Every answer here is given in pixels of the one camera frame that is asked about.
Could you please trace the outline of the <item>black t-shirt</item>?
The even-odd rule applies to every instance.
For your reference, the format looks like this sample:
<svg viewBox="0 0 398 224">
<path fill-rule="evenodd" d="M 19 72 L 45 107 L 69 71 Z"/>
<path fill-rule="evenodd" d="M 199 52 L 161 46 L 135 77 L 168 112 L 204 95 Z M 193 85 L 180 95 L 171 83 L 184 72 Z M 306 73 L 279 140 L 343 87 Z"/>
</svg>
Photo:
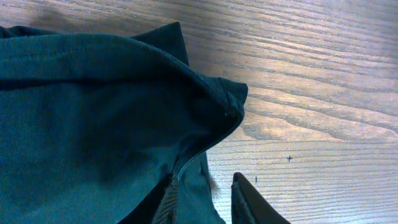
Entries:
<svg viewBox="0 0 398 224">
<path fill-rule="evenodd" d="M 221 223 L 206 151 L 248 87 L 195 72 L 179 23 L 123 37 L 1 29 L 1 222 Z"/>
</svg>

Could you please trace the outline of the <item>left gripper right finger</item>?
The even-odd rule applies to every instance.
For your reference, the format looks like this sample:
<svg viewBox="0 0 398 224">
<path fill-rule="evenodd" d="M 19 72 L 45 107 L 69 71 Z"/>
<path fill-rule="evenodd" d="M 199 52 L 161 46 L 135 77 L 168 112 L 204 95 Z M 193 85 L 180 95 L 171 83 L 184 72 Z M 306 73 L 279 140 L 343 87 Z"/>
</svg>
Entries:
<svg viewBox="0 0 398 224">
<path fill-rule="evenodd" d="M 240 172 L 231 186 L 232 224 L 290 224 Z"/>
</svg>

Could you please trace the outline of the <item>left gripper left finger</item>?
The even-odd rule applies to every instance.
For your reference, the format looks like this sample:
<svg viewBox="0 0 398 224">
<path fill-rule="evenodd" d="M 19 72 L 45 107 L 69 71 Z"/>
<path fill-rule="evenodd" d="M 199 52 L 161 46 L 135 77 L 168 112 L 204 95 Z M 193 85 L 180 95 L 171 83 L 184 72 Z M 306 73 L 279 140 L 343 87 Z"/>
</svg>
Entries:
<svg viewBox="0 0 398 224">
<path fill-rule="evenodd" d="M 176 224 L 178 207 L 178 179 L 170 178 L 164 197 L 160 201 L 151 224 Z"/>
</svg>

